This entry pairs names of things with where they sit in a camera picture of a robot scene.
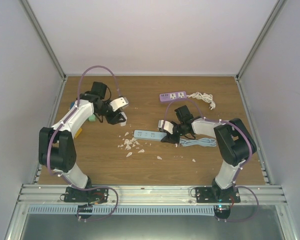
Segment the green plug adapter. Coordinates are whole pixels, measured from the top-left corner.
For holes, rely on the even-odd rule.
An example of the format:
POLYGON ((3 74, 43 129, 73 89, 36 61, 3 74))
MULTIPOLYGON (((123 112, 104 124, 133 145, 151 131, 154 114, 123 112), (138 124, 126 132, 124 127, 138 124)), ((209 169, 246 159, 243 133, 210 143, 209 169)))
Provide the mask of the green plug adapter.
POLYGON ((89 121, 89 122, 95 122, 95 121, 96 121, 96 116, 95 116, 95 115, 91 115, 91 116, 88 118, 88 121, 89 121))

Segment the white usb charger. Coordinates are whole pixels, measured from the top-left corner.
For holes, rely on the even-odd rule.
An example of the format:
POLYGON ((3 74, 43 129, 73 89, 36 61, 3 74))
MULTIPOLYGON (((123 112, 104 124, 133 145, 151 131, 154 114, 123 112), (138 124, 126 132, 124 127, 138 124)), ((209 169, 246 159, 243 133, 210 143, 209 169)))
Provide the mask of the white usb charger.
POLYGON ((128 118, 124 112, 121 112, 120 114, 121 114, 121 118, 120 118, 121 122, 119 124, 121 127, 124 127, 127 124, 128 118))

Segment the yellow plug adapter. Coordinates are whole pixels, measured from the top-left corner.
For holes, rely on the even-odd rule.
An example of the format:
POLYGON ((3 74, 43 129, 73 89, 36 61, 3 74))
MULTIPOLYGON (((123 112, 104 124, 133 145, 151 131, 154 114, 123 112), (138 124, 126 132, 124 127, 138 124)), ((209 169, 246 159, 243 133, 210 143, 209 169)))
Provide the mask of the yellow plug adapter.
POLYGON ((77 137, 81 134, 82 131, 83 131, 83 129, 80 127, 80 128, 77 130, 77 132, 75 133, 74 138, 77 138, 77 137))

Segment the purple power strip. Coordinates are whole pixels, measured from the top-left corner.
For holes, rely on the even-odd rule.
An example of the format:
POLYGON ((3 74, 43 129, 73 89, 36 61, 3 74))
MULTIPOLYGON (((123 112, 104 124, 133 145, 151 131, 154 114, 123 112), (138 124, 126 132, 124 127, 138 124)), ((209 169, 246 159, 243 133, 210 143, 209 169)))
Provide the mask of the purple power strip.
POLYGON ((185 91, 161 93, 159 95, 159 100, 161 103, 169 103, 176 99, 186 99, 186 98, 187 98, 187 94, 185 91))

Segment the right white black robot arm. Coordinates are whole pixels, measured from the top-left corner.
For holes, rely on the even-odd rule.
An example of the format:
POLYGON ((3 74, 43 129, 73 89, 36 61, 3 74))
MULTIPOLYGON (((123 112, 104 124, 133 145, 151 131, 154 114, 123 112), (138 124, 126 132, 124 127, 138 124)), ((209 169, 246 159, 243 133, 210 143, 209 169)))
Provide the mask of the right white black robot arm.
POLYGON ((161 142, 179 144, 181 136, 188 134, 215 139, 223 162, 212 181, 211 196, 218 203, 224 202, 234 192, 239 172, 257 151, 255 141, 239 118, 215 121, 193 117, 186 105, 174 111, 179 123, 165 119, 158 121, 159 130, 166 133, 161 142))

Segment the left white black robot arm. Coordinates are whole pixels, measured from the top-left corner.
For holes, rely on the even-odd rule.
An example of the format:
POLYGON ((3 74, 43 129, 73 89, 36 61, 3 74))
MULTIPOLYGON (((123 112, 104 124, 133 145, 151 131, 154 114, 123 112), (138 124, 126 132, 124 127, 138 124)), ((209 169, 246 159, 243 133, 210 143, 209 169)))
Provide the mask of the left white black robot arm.
POLYGON ((88 202, 93 197, 93 189, 89 187, 89 177, 76 163, 77 153, 74 144, 76 133, 90 116, 96 116, 102 123, 124 126, 127 116, 123 108, 129 105, 126 97, 119 96, 105 100, 108 86, 102 82, 94 82, 91 90, 79 94, 68 113, 51 127, 43 127, 39 131, 38 162, 46 166, 52 175, 64 178, 71 187, 77 188, 76 197, 88 202))

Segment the white plastic debris pile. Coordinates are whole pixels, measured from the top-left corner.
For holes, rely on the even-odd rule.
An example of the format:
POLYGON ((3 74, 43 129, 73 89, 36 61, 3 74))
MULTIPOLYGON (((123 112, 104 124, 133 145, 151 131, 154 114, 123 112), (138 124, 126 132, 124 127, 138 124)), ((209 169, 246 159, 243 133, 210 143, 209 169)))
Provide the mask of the white plastic debris pile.
POLYGON ((116 137, 116 148, 124 153, 126 158, 146 152, 147 142, 139 139, 133 131, 120 133, 116 137))

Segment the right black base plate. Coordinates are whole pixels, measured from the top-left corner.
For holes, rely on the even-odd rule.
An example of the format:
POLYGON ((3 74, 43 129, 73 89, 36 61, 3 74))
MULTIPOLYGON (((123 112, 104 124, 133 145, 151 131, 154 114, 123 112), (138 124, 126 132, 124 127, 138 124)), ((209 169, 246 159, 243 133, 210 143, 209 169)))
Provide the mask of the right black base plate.
POLYGON ((197 186, 190 190, 190 195, 196 198, 197 203, 231 204, 240 203, 238 190, 233 187, 220 189, 217 185, 197 186))

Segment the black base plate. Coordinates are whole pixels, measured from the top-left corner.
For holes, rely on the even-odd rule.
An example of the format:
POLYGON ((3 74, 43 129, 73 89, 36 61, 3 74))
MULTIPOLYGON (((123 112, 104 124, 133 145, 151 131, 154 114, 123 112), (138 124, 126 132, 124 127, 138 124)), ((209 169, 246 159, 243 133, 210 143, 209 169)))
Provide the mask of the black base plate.
POLYGON ((106 188, 83 191, 67 187, 59 198, 65 203, 102 204, 108 201, 108 193, 109 190, 106 188))
POLYGON ((190 195, 196 198, 197 203, 231 204, 240 203, 238 190, 233 187, 220 189, 217 185, 197 186, 190 190, 190 195))

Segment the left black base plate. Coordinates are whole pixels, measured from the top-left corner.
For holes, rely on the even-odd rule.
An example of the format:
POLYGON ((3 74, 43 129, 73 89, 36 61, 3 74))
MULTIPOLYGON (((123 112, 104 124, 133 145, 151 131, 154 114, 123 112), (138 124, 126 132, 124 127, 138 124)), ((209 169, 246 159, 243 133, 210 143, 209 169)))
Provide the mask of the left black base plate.
POLYGON ((108 193, 109 190, 106 188, 83 191, 67 187, 59 198, 65 203, 102 204, 108 201, 108 193))

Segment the aluminium front rail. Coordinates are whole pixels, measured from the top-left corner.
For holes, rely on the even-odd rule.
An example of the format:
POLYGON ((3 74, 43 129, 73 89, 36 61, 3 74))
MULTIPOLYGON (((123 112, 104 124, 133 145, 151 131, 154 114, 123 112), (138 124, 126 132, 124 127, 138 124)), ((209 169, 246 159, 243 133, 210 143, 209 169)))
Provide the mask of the aluminium front rail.
MULTIPOLYGON (((19 204, 62 204, 60 195, 66 185, 24 184, 17 198, 19 204)), ((112 185, 118 193, 119 205, 131 206, 199 206, 213 205, 208 197, 197 202, 195 190, 190 185, 112 185)), ((287 205, 283 189, 278 185, 255 185, 249 189, 239 188, 240 202, 237 205, 255 205, 257 196, 260 205, 287 205)))

